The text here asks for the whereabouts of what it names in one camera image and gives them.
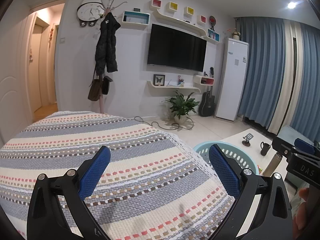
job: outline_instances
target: hand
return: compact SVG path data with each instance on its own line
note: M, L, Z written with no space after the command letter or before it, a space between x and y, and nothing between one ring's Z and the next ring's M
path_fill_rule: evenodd
M299 197L308 200L309 188L302 188L299 190ZM303 202L297 211L297 214L292 220L293 223L293 239L297 239L307 223L307 210L306 210L306 202Z

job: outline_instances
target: tv screen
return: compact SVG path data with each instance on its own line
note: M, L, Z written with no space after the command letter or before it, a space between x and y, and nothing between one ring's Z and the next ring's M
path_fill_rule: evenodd
M153 24L147 64L202 72L206 46L204 39Z

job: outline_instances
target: mug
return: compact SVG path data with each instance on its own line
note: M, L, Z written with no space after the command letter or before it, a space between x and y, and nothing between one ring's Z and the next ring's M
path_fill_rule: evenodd
M260 147L261 147L260 154L261 154L262 156L266 156L268 150L271 148L271 146L270 146L268 143L264 143L264 142L262 142L262 143L260 144Z

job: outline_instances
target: screw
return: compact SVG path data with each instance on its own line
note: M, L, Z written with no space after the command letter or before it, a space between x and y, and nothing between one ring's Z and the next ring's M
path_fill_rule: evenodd
M44 175L43 173L41 173L41 174L38 176L38 179L39 179L39 180L43 180L44 177L45 177L45 175Z
M76 171L75 170L68 170L67 171L67 175L68 176L73 176L73 175L75 175L76 174Z
M243 173L245 174L245 175L251 175L252 174L252 171L250 170L250 169L244 169L243 170Z
M275 173L275 178L276 179L281 179L281 175L279 173Z

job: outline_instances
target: black acoustic guitar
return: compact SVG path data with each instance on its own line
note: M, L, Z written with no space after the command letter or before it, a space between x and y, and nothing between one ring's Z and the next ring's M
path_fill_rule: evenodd
M213 77L213 67L210 68L211 77ZM210 87L210 91L204 92L202 100L199 105L200 116L211 116L215 110L214 96L212 95L213 85Z

